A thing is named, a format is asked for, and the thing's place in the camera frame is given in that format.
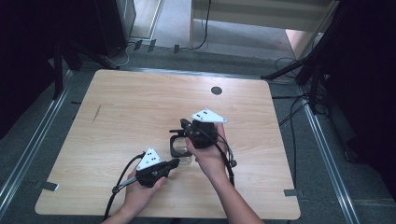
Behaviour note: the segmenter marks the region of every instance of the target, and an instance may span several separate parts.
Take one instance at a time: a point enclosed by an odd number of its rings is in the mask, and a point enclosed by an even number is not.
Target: wrist
[[[208,179],[214,188],[231,184],[225,173],[209,176]]]
[[[137,215],[137,212],[134,209],[123,205],[117,214],[120,214],[120,218],[125,220],[125,223],[129,223]]]

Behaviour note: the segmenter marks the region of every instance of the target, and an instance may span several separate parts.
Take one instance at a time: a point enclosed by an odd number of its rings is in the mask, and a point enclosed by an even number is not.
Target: metal frame
[[[299,91],[300,94],[306,93],[302,87],[299,88]],[[325,163],[330,180],[332,181],[332,186],[334,187],[338,202],[340,203],[341,209],[344,213],[346,223],[360,223],[358,214],[355,211],[355,207],[349,196],[347,187],[338,171],[334,158],[332,157],[332,152],[320,127],[318,118],[312,113],[309,106],[305,106],[304,109],[314,136],[317,139],[320,154]]]
[[[206,73],[206,72],[189,72],[189,71],[176,71],[176,70],[163,70],[163,69],[149,69],[149,68],[130,68],[130,71],[136,72],[158,72],[158,73],[172,73],[179,75],[191,75],[191,76],[209,76],[209,77],[232,77],[232,78],[243,78],[243,79],[260,79],[259,76],[244,76],[244,75],[230,75],[230,74],[220,74],[220,73]],[[19,159],[17,165],[13,169],[11,175],[8,177],[6,183],[2,186],[0,191],[0,220],[2,219],[4,213],[6,212],[14,194],[16,193],[18,187],[20,186],[23,177],[27,173],[30,164],[35,158],[35,154],[39,150],[47,131],[50,128],[53,120],[55,119],[61,105],[64,102],[64,98],[69,92],[69,83],[73,76],[73,73],[69,70],[64,77],[64,91],[61,93],[58,100],[53,101],[44,118],[38,125],[34,135],[32,136],[28,146],[23,151],[21,158]],[[270,83],[277,84],[290,84],[292,83],[287,79],[277,79],[275,81],[269,81]],[[303,88],[299,88],[301,94],[305,93]],[[346,223],[360,223],[358,215],[355,211],[353,202],[347,191],[347,187],[338,171],[335,161],[332,157],[331,150],[327,144],[326,138],[321,130],[318,118],[312,113],[311,109],[306,106],[305,113],[311,125],[314,136],[318,142],[318,147],[325,163],[326,169],[328,171],[330,180],[334,187],[334,191],[340,203],[341,209],[346,218]]]
[[[49,109],[38,125],[35,133],[33,134],[31,140],[29,141],[26,149],[23,151],[20,159],[18,160],[17,165],[12,170],[12,173],[9,175],[7,181],[3,184],[0,190],[0,220],[2,219],[4,213],[7,211],[9,204],[11,203],[12,198],[17,192],[18,187],[20,186],[24,176],[26,175],[30,164],[35,158],[35,154],[39,150],[43,139],[45,138],[47,131],[50,128],[53,120],[55,119],[61,105],[64,102],[64,98],[69,92],[69,82],[72,78],[73,74],[69,70],[64,76],[64,91],[60,94],[60,97],[57,100],[52,101],[49,105]]]

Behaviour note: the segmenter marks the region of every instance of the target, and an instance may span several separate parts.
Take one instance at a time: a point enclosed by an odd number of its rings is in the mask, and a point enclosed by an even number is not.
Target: person's left hand
[[[136,168],[128,175],[128,178],[136,175]],[[125,201],[120,210],[104,223],[129,223],[139,214],[149,203],[151,197],[157,192],[166,181],[166,177],[161,177],[150,189],[141,186],[135,181],[126,187]]]

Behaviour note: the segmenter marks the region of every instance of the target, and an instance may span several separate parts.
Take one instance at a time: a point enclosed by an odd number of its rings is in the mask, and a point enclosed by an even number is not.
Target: finger
[[[195,147],[192,144],[192,141],[189,137],[186,137],[186,146],[187,146],[187,150],[194,155]]]
[[[128,174],[128,178],[131,178],[132,176],[136,175],[136,167],[132,170],[130,174]]]
[[[221,135],[225,140],[227,140],[227,139],[225,138],[225,132],[224,132],[224,126],[223,126],[223,124],[222,124],[222,123],[217,123],[216,129],[217,129],[217,131],[218,131],[218,134]]]
[[[163,185],[165,184],[165,182],[166,182],[165,176],[163,176],[159,180],[157,180],[157,182],[153,186],[154,191],[161,189],[163,187]]]
[[[225,132],[224,132],[224,126],[223,126],[223,124],[222,124],[222,123],[217,123],[216,129],[217,129],[218,135],[219,135],[219,136],[218,136],[218,141],[219,141],[219,142],[223,142],[223,141],[226,141],[226,142],[227,142],[227,138],[225,137]],[[226,148],[226,146],[225,146],[225,143],[224,143],[224,144],[221,144],[221,149],[222,149],[225,153],[227,153],[227,148]]]

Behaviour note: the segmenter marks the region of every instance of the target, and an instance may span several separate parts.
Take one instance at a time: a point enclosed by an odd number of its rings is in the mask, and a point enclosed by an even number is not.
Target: person's right hand
[[[215,124],[215,126],[218,134],[226,139],[222,123]],[[223,140],[218,137],[218,145],[227,155],[226,146],[222,142]],[[227,177],[225,173],[224,161],[220,156],[219,150],[214,145],[208,148],[196,149],[192,144],[190,138],[186,138],[186,144],[187,150],[195,156],[195,160],[199,163],[201,170],[210,180],[212,180],[212,178],[219,178],[224,176]]]

